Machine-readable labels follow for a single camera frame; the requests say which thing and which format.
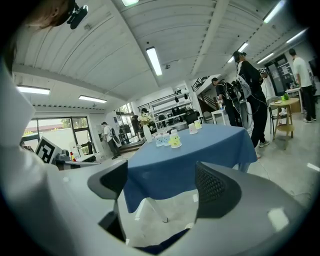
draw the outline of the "fluorescent light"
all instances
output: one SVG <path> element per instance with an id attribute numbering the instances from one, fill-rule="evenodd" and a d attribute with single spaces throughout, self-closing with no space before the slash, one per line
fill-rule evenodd
<path id="1" fill-rule="evenodd" d="M 280 9 L 285 5 L 286 1 L 281 0 L 278 4 L 273 8 L 273 10 L 269 13 L 269 15 L 263 20 L 265 23 L 271 21 L 271 19 L 280 11 Z"/>
<path id="2" fill-rule="evenodd" d="M 122 0 L 122 3 L 124 4 L 124 6 L 130 6 L 130 5 L 136 4 L 138 2 L 139 2 L 139 0 Z"/>
<path id="3" fill-rule="evenodd" d="M 248 43 L 244 43 L 238 50 L 238 52 L 242 53 L 242 51 L 248 46 Z"/>
<path id="4" fill-rule="evenodd" d="M 151 61 L 151 64 L 153 66 L 153 69 L 154 69 L 156 75 L 161 76 L 162 71 L 161 71 L 160 63 L 159 63 L 158 56 L 156 53 L 156 48 L 150 47 L 150 48 L 146 49 L 146 53 L 149 56 L 149 59 Z"/>
<path id="5" fill-rule="evenodd" d="M 48 95 L 50 93 L 50 89 L 45 88 L 38 88 L 32 86 L 24 86 L 24 85 L 17 85 L 18 90 L 22 93 L 29 93 L 29 94 L 45 94 Z"/>
<path id="6" fill-rule="evenodd" d="M 302 30 L 301 32 L 299 32 L 298 34 L 296 34 L 294 37 L 290 38 L 288 41 L 286 41 L 286 43 L 290 43 L 291 41 L 295 40 L 297 37 L 301 36 L 304 32 L 307 31 L 307 28 Z"/>
<path id="7" fill-rule="evenodd" d="M 232 56 L 229 60 L 228 63 L 232 62 L 234 60 L 234 57 Z"/>
<path id="8" fill-rule="evenodd" d="M 266 59 L 268 59 L 269 57 L 271 57 L 272 55 L 274 55 L 274 53 L 270 53 L 267 57 L 264 57 L 262 60 L 260 60 L 258 62 L 258 64 L 260 64 L 261 62 L 265 61 Z"/>
<path id="9" fill-rule="evenodd" d="M 90 102 L 99 102 L 99 103 L 106 103 L 107 102 L 104 99 L 92 98 L 92 97 L 83 96 L 83 95 L 80 95 L 79 100 L 85 100 L 85 101 L 90 101 Z"/>

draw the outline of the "paper cup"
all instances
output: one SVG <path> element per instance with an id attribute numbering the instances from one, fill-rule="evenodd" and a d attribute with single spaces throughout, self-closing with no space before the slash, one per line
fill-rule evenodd
<path id="1" fill-rule="evenodd" d="M 182 145 L 178 134 L 170 134 L 170 144 L 173 149 L 179 148 Z"/>
<path id="2" fill-rule="evenodd" d="M 163 135 L 163 143 L 165 146 L 170 146 L 170 134 L 169 133 L 166 133 Z"/>
<path id="3" fill-rule="evenodd" d="M 194 121 L 194 125 L 195 125 L 195 128 L 196 128 L 197 130 L 199 130 L 199 129 L 202 128 L 202 125 L 201 125 L 201 123 L 200 123 L 200 120 Z"/>
<path id="4" fill-rule="evenodd" d="M 162 135 L 159 134 L 159 135 L 155 136 L 155 144 L 157 147 L 161 147 L 165 144 L 164 138 Z"/>
<path id="5" fill-rule="evenodd" d="M 195 124 L 194 123 L 190 123 L 189 124 L 189 133 L 190 134 L 196 134 L 198 131 L 197 131 L 197 129 L 196 129 L 196 126 L 195 126 Z"/>

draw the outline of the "white ceiling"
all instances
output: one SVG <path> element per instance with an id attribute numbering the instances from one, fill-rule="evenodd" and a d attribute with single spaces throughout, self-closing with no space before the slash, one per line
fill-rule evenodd
<path id="1" fill-rule="evenodd" d="M 67 24 L 21 29 L 13 70 L 20 77 L 49 78 L 39 87 L 52 85 L 52 93 L 47 99 L 31 96 L 33 104 L 92 106 L 78 100 L 83 94 L 107 99 L 101 109 L 111 111 L 159 87 L 226 74 L 234 69 L 227 61 L 244 42 L 247 58 L 256 62 L 301 30 L 286 7 L 263 23 L 278 0 L 219 1 L 140 0 L 125 7 L 121 0 L 77 0 L 89 9 L 77 29 Z M 146 55 L 151 46 L 162 76 L 151 69 Z"/>

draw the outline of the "vase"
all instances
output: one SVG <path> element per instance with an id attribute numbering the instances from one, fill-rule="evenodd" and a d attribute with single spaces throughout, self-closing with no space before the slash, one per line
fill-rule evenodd
<path id="1" fill-rule="evenodd" d="M 144 133 L 144 137 L 146 138 L 146 141 L 149 143 L 152 142 L 151 132 L 149 130 L 148 125 L 146 124 L 143 126 L 143 133 Z"/>

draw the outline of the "white t-shirt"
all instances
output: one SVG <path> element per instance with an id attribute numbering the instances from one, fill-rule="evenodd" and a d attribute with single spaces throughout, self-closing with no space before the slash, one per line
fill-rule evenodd
<path id="1" fill-rule="evenodd" d="M 112 128 L 111 126 L 107 125 L 103 128 L 103 133 L 106 135 L 106 141 L 109 142 L 112 139 Z"/>
<path id="2" fill-rule="evenodd" d="M 307 63 L 303 58 L 296 57 L 293 60 L 293 69 L 294 75 L 297 77 L 297 74 L 300 76 L 301 87 L 311 86 L 312 82 L 310 80 Z"/>

